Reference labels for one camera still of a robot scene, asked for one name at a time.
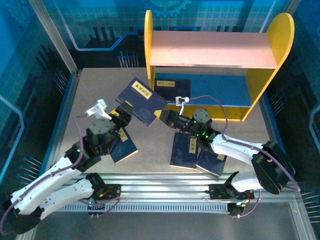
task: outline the glass panel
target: glass panel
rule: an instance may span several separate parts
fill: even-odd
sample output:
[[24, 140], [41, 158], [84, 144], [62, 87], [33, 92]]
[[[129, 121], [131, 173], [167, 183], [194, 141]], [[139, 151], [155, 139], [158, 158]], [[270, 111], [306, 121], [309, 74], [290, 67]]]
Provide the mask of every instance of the glass panel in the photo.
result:
[[[287, 0], [43, 2], [78, 68], [119, 68], [145, 67], [143, 28], [148, 9], [156, 30], [259, 32], [267, 30]], [[137, 62], [121, 63], [120, 51]]]
[[11, 193], [46, 162], [70, 73], [28, 1], [0, 6], [0, 181]]
[[319, 3], [312, 0], [301, 1], [297, 6], [293, 14], [295, 33], [291, 52], [266, 90], [280, 138], [295, 165], [295, 177], [301, 183], [302, 193], [306, 194], [304, 204], [317, 239], [320, 235], [318, 6]]

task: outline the white bracket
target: white bracket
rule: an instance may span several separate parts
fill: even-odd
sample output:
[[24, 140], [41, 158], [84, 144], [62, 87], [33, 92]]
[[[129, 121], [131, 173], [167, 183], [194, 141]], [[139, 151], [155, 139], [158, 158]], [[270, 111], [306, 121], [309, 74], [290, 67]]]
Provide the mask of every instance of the white bracket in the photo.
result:
[[103, 99], [99, 99], [96, 101], [95, 105], [88, 109], [87, 111], [85, 111], [86, 114], [88, 114], [88, 116], [91, 115], [95, 115], [95, 117], [97, 119], [108, 119], [111, 120], [111, 116], [109, 116], [105, 110], [107, 109], [107, 104]]
[[176, 96], [175, 97], [175, 105], [177, 107], [181, 106], [181, 110], [179, 115], [182, 115], [184, 113], [184, 109], [185, 109], [185, 104], [189, 103], [189, 97], [181, 97], [181, 96]]

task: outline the dark blue book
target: dark blue book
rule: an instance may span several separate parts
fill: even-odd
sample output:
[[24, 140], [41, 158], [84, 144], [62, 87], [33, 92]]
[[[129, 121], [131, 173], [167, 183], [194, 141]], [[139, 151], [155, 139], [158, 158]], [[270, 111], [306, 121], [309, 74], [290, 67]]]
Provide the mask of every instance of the dark blue book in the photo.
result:
[[174, 134], [170, 166], [197, 169], [198, 146], [197, 138], [189, 133]]
[[218, 177], [221, 176], [227, 156], [201, 151], [196, 161], [196, 166]]
[[156, 78], [154, 91], [168, 102], [176, 102], [176, 97], [190, 98], [190, 80]]
[[115, 145], [112, 153], [110, 154], [115, 164], [138, 152], [136, 145], [132, 141], [126, 129], [120, 128], [119, 134], [120, 140]]
[[156, 119], [155, 111], [163, 110], [167, 105], [159, 94], [135, 77], [115, 99], [118, 103], [129, 102], [133, 107], [133, 115], [148, 127]]

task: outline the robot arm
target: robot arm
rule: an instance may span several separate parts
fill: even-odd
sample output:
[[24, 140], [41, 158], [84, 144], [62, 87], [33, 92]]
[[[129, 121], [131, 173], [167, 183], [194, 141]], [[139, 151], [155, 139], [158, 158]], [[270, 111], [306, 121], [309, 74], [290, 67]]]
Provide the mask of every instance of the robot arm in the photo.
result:
[[76, 184], [56, 191], [98, 163], [101, 156], [110, 154], [120, 139], [118, 136], [120, 128], [124, 128], [131, 121], [133, 108], [129, 103], [122, 103], [109, 114], [104, 112], [107, 106], [102, 103], [103, 100], [98, 101], [87, 111], [88, 116], [95, 114], [96, 117], [102, 117], [94, 120], [86, 129], [86, 136], [82, 138], [83, 155], [80, 160], [78, 158], [81, 144], [77, 142], [53, 167], [28, 186], [12, 194], [5, 194], [6, 201], [2, 205], [5, 210], [10, 206], [12, 208], [12, 204], [17, 202], [8, 216], [16, 233], [21, 234], [32, 229], [50, 213], [68, 203], [90, 197], [94, 197], [95, 200], [104, 199], [106, 186], [97, 173], [88, 174]]
[[225, 187], [231, 193], [230, 198], [247, 190], [262, 188], [279, 194], [288, 183], [286, 174], [260, 150], [274, 157], [291, 176], [295, 174], [290, 160], [277, 144], [272, 141], [266, 144], [251, 143], [223, 135], [211, 127], [212, 120], [205, 109], [197, 109], [192, 118], [182, 116], [177, 111], [163, 110], [159, 118], [171, 128], [196, 136], [202, 151], [227, 155], [253, 167], [253, 171], [236, 172], [226, 181]]

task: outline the blue shelf backing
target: blue shelf backing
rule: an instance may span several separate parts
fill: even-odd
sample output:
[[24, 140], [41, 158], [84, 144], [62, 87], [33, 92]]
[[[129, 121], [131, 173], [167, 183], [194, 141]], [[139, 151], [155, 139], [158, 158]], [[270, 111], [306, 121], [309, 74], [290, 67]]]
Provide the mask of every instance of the blue shelf backing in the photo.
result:
[[[191, 98], [211, 95], [225, 107], [251, 107], [245, 76], [157, 73], [155, 79], [190, 80]], [[218, 106], [210, 98], [194, 100], [190, 105]]]

